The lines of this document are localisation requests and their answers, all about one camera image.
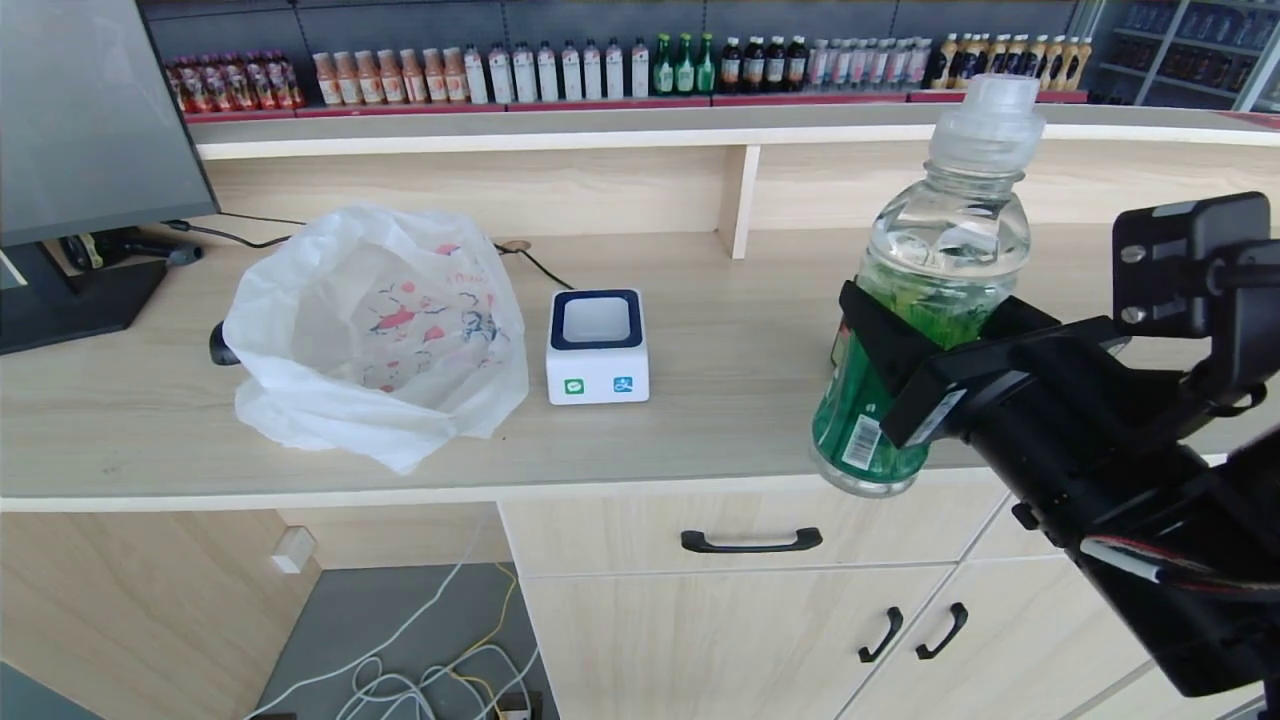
dark bottle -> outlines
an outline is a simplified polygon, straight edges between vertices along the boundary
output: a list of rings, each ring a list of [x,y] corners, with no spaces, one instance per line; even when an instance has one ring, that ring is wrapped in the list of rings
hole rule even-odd
[[[764,87],[764,38],[753,37],[742,51],[742,92],[754,95]]]
[[[809,59],[809,50],[804,46],[804,36],[797,35],[791,38],[787,46],[787,76],[782,87],[787,92],[800,92],[804,88],[804,67]]]
[[[773,42],[764,49],[764,91],[782,92],[782,77],[787,69],[787,49],[782,46],[781,35],[773,36]]]
[[[737,46],[737,38],[730,37],[721,50],[721,92],[736,95],[739,81],[742,76],[742,50]]]

power cord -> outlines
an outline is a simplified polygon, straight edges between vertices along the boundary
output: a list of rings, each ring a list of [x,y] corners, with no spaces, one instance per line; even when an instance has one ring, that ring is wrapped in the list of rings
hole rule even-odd
[[[303,222],[300,222],[300,220],[287,220],[287,219],[283,219],[283,218],[264,218],[261,215],[243,215],[241,213],[227,213],[227,211],[219,211],[218,214],[219,215],[225,215],[228,218],[241,218],[243,220],[259,220],[259,222],[262,222],[262,223],[283,223],[283,224],[287,224],[287,225],[306,225],[306,223],[303,223]],[[175,231],[179,231],[179,232],[198,232],[198,233],[210,234],[210,236],[214,236],[214,237],[221,237],[221,238],[225,238],[225,240],[230,240],[233,242],[238,242],[238,243],[243,245],[244,247],[252,247],[255,250],[262,250],[264,247],[271,247],[273,245],[279,245],[279,243],[289,240],[291,237],[293,237],[293,236],[288,236],[287,234],[287,236],[282,236],[282,237],[278,237],[278,238],[274,238],[274,240],[269,240],[266,242],[250,242],[250,241],[244,240],[243,237],[241,237],[238,234],[233,234],[233,233],[229,233],[227,231],[220,231],[220,229],[215,229],[215,228],[206,228],[206,227],[201,227],[201,225],[193,225],[193,224],[188,223],[187,220],[165,220],[163,224],[165,224],[165,225],[168,225],[168,227],[170,227],[170,228],[173,228]],[[544,275],[547,275],[548,278],[550,278],[552,282],[554,282],[556,284],[563,287],[564,290],[573,290],[573,286],[571,286],[567,282],[562,281],[559,277],[556,275],[556,273],[548,270],[545,265],[543,265],[541,263],[538,261],[536,258],[534,258],[532,255],[530,255],[530,252],[529,252],[529,247],[530,247],[529,242],[522,241],[522,240],[513,240],[513,241],[503,243],[503,245],[498,245],[497,242],[494,242],[493,246],[498,251],[498,255],[524,255],[526,260],[529,260],[530,263],[532,263],[534,266],[538,268],[539,270],[541,270],[541,273]]]
[[[342,710],[338,711],[337,720],[351,720],[356,715],[356,712],[358,712],[362,707],[365,707],[365,705],[370,702],[390,703],[390,706],[380,717],[380,720],[388,720],[388,717],[390,717],[390,714],[394,712],[396,708],[399,707],[402,702],[410,700],[415,701],[416,703],[416,716],[419,717],[419,720],[438,720],[435,711],[431,710],[431,706],[426,701],[426,696],[424,694],[422,691],[425,691],[428,685],[430,685],[431,683],[434,683],[440,678],[445,676],[465,678],[457,675],[454,673],[454,669],[467,659],[474,657],[475,655],[485,651],[498,653],[499,657],[502,657],[506,661],[507,666],[512,670],[512,673],[516,673],[516,676],[509,683],[499,688],[497,693],[493,693],[490,691],[492,698],[489,700],[488,703],[484,702],[484,698],[480,697],[480,694],[475,691],[475,688],[470,683],[465,682],[463,679],[460,679],[460,682],[462,682],[462,684],[471,692],[471,694],[475,696],[476,702],[481,706],[480,714],[476,715],[474,720],[488,720],[489,711],[497,707],[498,700],[502,697],[502,693],[507,692],[508,689],[511,689],[517,684],[520,685],[521,693],[525,696],[525,707],[532,707],[532,705],[530,705],[529,688],[525,685],[525,675],[527,675],[529,671],[534,667],[534,662],[538,660],[539,656],[539,648],[536,647],[534,648],[532,655],[529,657],[529,662],[526,662],[525,666],[517,673],[516,664],[511,660],[511,656],[507,655],[507,652],[500,647],[498,647],[497,644],[489,642],[493,638],[493,635],[495,635],[498,630],[502,629],[502,624],[507,618],[507,605],[511,602],[511,594],[515,591],[515,582],[507,588],[507,598],[503,601],[503,611],[502,616],[498,620],[498,626],[494,628],[493,632],[490,632],[488,635],[481,638],[479,643],[474,644],[471,648],[460,655],[448,665],[433,665],[431,667],[428,667],[422,673],[422,676],[417,683],[410,680],[408,678],[401,675],[399,673],[383,673],[383,661],[380,657],[378,657],[379,652],[387,650],[387,647],[389,647],[393,642],[396,642],[415,620],[417,620],[424,612],[430,610],[431,606],[439,602],[440,597],[444,594],[445,588],[449,587],[449,583],[452,583],[453,578],[458,574],[458,570],[461,570],[462,565],[465,565],[466,561],[471,559],[471,552],[476,547],[476,541],[480,539],[480,530],[484,528],[486,519],[488,519],[486,516],[481,516],[480,521],[476,523],[476,529],[471,534],[471,542],[467,543],[467,550],[462,555],[462,560],[458,560],[458,562],[453,566],[453,569],[449,570],[449,574],[445,575],[444,582],[440,583],[440,587],[435,591],[435,594],[431,596],[431,598],[428,600],[421,607],[419,607],[412,615],[410,615],[408,620],[404,620],[404,623],[394,633],[392,633],[389,638],[383,641],[381,644],[361,655],[360,657],[348,662],[347,665],[338,667],[337,670],[325,673],[323,675],[316,675],[314,678],[307,678],[306,680],[300,680],[289,685],[289,688],[283,693],[280,693],[279,697],[264,705],[262,707],[259,707],[257,710],[250,712],[248,716],[244,717],[244,720],[253,720],[253,717],[266,712],[268,710],[271,710],[273,707],[283,702],[284,698],[293,694],[293,692],[297,689],[305,688],[307,685],[314,685],[315,683],[320,683],[332,678],[337,678],[338,675],[342,675],[348,670],[355,670],[355,674],[352,675],[352,689],[355,691],[355,694],[351,697],[351,700],[347,701],[346,705],[343,705]],[[511,575],[512,578],[515,578],[509,571],[506,570],[506,568],[502,568],[502,570],[508,575]],[[361,670],[365,669],[366,665],[370,664],[372,664],[376,667],[378,675],[372,680],[361,684],[358,680],[360,673]],[[404,685],[404,689],[392,696],[374,694],[378,687],[385,682],[401,683]]]

cabinet drawer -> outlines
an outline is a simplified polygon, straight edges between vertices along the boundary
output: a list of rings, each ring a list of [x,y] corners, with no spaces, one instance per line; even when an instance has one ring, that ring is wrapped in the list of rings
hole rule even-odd
[[[995,477],[931,478],[888,500],[835,488],[503,502],[512,556],[524,577],[687,571],[870,562],[954,561],[1004,497]],[[817,528],[815,547],[783,551]],[[682,533],[728,550],[700,553]]]

drawer handle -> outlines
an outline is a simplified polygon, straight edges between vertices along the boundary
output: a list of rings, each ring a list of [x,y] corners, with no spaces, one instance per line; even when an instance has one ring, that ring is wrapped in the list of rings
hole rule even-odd
[[[822,544],[822,533],[818,528],[800,528],[796,530],[796,541],[787,544],[712,544],[707,542],[707,534],[701,530],[685,530],[680,533],[680,546],[689,552],[712,553],[745,553],[745,552],[800,552],[813,550]]]
[[[915,646],[915,656],[919,657],[920,660],[933,660],[934,657],[938,656],[940,652],[942,652],[943,650],[946,650],[948,644],[951,644],[951,641],[955,639],[956,634],[960,632],[960,628],[964,628],[964,624],[968,621],[969,621],[969,611],[965,610],[964,603],[963,602],[951,603],[951,630],[947,632],[947,637],[942,638],[942,642],[938,643],[938,647],[933,650],[929,650],[928,646],[924,644]]]
[[[863,662],[876,662],[877,660],[879,660],[879,656],[884,652],[884,648],[888,647],[888,643],[893,642],[893,638],[897,637],[897,632],[902,629],[901,610],[899,610],[897,607],[890,607],[888,610],[884,611],[884,615],[888,615],[888,634],[886,634],[884,639],[882,639],[881,643],[876,646],[876,650],[868,650],[865,646],[858,648],[858,659],[861,660]]]

green glass bottle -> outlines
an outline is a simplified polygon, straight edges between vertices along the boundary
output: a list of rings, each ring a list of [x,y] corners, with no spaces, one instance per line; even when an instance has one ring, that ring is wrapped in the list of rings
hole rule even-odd
[[[675,90],[676,70],[671,67],[671,36],[658,35],[658,49],[653,60],[653,94],[671,95]]]
[[[687,32],[680,33],[680,59],[676,60],[676,95],[692,95],[694,92],[694,47],[692,36]]]
[[[703,49],[698,54],[698,79],[695,87],[699,95],[716,91],[716,60],[712,58],[712,33],[703,33]]]

